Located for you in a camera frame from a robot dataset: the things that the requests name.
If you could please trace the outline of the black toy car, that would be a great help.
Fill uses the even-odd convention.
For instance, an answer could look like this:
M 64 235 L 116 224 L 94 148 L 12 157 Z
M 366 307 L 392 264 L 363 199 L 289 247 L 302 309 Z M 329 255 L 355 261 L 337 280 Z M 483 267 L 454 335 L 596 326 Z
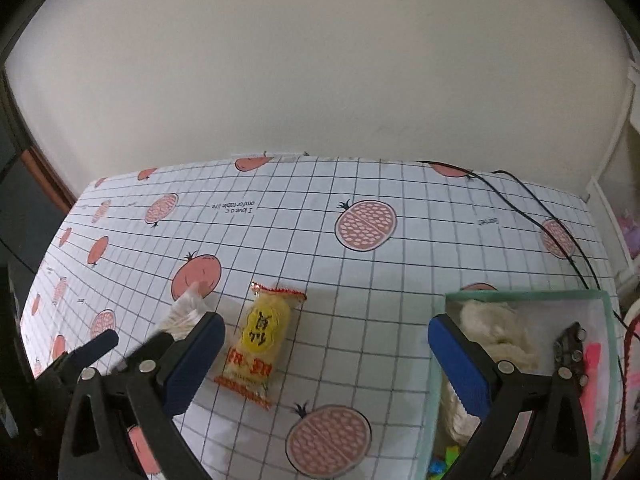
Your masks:
M 563 378 L 570 378 L 582 394 L 588 385 L 584 343 L 586 330 L 578 323 L 570 324 L 553 343 L 554 370 Z

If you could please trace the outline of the cream lace scrunchie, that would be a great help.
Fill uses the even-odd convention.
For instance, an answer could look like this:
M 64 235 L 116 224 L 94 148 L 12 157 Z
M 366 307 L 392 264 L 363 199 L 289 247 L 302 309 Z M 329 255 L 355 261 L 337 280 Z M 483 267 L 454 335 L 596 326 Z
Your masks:
M 460 311 L 459 327 L 466 338 L 480 344 L 496 363 L 510 361 L 524 373 L 538 370 L 538 353 L 526 329 L 518 322 L 516 312 L 505 302 L 465 301 Z M 447 378 L 442 384 L 440 405 L 448 436 L 458 445 L 467 445 L 480 419 L 465 411 Z

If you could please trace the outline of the bag of white beads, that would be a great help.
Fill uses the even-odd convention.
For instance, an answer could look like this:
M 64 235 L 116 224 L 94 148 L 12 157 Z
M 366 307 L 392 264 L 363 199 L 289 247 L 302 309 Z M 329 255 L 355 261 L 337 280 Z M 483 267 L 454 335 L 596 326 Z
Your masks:
M 169 334 L 174 341 L 186 339 L 198 322 L 209 311 L 202 295 L 203 282 L 194 282 L 174 302 L 168 313 L 162 318 L 157 329 Z

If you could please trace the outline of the yellow rice cracker packet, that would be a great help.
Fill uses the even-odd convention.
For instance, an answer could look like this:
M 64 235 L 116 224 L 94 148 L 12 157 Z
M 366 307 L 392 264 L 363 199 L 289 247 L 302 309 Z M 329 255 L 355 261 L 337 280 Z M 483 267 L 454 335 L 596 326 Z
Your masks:
M 267 287 L 256 282 L 250 285 L 250 290 L 254 301 L 214 382 L 269 410 L 270 379 L 277 369 L 292 313 L 307 296 L 300 290 Z

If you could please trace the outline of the pink hair roller clip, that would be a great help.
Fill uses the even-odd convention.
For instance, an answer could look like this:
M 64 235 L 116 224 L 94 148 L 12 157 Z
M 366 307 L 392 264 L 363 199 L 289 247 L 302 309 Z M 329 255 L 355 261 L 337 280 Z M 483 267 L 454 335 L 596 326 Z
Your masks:
M 584 353 L 585 375 L 580 405 L 585 417 L 587 434 L 592 439 L 597 426 L 598 367 L 602 348 L 597 342 L 588 344 Z

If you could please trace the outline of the green plastic toy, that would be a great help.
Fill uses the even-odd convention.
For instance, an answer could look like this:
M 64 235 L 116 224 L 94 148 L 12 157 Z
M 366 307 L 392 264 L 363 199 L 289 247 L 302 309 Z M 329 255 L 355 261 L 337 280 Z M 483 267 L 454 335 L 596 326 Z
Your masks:
M 459 445 L 449 445 L 443 456 L 435 456 L 427 468 L 427 480 L 442 480 L 446 472 L 460 456 Z

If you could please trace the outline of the crocheted pink red mat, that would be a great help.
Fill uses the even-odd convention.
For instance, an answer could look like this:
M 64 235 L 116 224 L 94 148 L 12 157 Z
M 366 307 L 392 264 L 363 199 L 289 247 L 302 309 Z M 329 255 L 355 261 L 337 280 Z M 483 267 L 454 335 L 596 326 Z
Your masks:
M 639 478 L 639 300 L 624 318 L 623 397 L 607 479 Z

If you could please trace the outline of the mint green shallow box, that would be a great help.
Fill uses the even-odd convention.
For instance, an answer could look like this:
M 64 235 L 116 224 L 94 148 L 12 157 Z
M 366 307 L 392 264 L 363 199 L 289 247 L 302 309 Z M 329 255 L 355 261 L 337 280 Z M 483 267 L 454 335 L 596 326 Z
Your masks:
M 597 426 L 589 439 L 591 473 L 595 479 L 606 477 L 605 469 L 613 451 L 616 425 L 620 418 L 618 401 L 622 378 L 618 370 L 618 336 L 622 333 L 614 318 L 610 296 L 602 290 L 564 290 L 564 292 L 497 292 L 462 290 L 446 296 L 445 304 L 435 310 L 460 321 L 465 301 L 505 302 L 516 312 L 539 356 L 537 372 L 553 372 L 552 344 L 570 324 L 578 322 L 587 332 L 584 346 L 601 345 L 598 367 Z

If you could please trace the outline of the pink item in shelf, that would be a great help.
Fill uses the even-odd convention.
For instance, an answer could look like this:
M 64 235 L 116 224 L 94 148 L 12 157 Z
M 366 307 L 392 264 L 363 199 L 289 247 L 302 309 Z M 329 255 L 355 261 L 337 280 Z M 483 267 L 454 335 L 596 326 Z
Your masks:
M 639 221 L 629 211 L 625 211 L 618 218 L 618 225 L 623 233 L 623 238 L 629 250 L 631 258 L 637 258 L 640 254 L 640 226 Z

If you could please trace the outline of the dark wooden cabinet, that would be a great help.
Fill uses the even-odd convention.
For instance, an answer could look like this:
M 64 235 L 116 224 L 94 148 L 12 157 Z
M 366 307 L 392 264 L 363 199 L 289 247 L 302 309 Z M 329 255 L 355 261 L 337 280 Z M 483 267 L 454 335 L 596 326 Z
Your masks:
M 75 197 L 32 140 L 1 73 L 1 264 L 20 306 Z

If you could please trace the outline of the white shelf unit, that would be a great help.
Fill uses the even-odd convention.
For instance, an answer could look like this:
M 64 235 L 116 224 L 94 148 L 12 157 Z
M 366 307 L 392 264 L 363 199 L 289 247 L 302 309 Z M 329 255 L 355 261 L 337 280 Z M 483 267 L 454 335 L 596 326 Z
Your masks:
M 639 256 L 631 258 L 617 218 L 639 221 L 639 64 L 628 63 L 622 109 L 600 164 L 586 187 L 586 202 L 608 256 L 620 298 L 639 286 Z

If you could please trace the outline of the pomegranate grid tablecloth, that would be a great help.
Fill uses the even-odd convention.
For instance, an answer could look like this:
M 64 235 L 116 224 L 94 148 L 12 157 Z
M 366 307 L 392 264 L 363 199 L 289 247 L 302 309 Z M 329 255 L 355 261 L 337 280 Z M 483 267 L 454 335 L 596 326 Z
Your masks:
M 446 296 L 615 288 L 577 196 L 418 162 L 278 157 L 170 166 L 89 184 L 51 240 L 21 329 L 30 369 L 113 327 L 108 370 L 168 313 L 176 278 L 212 282 L 229 336 L 250 285 L 298 289 L 265 410 L 207 379 L 177 419 L 216 479 L 292 479 L 284 444 L 304 404 L 367 416 L 355 479 L 421 479 L 439 370 L 426 328 Z

